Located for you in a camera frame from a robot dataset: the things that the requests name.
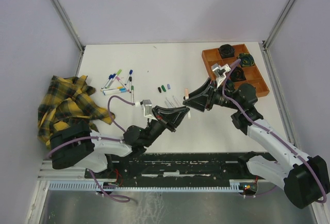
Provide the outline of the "pastel pink highlighter cap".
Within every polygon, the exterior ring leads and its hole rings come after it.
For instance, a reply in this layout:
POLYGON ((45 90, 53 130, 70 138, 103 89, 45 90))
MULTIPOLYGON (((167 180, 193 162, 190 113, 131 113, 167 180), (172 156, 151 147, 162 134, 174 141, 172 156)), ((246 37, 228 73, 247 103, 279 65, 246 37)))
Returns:
POLYGON ((185 88, 184 92, 185 92, 185 100, 187 100, 189 98, 189 91, 187 88, 185 88))

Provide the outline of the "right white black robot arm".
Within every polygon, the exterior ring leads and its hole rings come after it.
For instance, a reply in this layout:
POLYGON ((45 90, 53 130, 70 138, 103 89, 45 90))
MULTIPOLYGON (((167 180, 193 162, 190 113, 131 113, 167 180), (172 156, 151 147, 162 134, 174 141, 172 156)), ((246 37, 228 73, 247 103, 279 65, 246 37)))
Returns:
POLYGON ((255 88, 248 83, 236 90, 227 90, 215 81, 207 81, 184 97, 187 107, 204 112, 214 105, 235 109, 231 115, 234 126, 260 144, 273 158, 249 152, 237 164, 242 178, 261 177, 282 189, 289 201, 299 209, 317 203, 326 203, 329 193, 327 164, 320 156, 311 157, 282 138, 256 110, 255 88))

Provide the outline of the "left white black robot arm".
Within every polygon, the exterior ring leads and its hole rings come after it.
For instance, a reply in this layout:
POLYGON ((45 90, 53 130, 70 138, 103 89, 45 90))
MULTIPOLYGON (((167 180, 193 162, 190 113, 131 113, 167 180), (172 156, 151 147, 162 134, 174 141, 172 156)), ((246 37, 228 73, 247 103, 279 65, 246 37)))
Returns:
POLYGON ((125 158, 143 154, 165 130, 175 132, 190 110, 188 107, 153 107, 149 100, 136 102, 135 106, 142 107, 147 126, 129 126, 122 137, 101 135, 85 123, 54 133, 48 154, 52 168, 77 166, 108 178, 114 172, 114 165, 107 158, 109 155, 125 158))

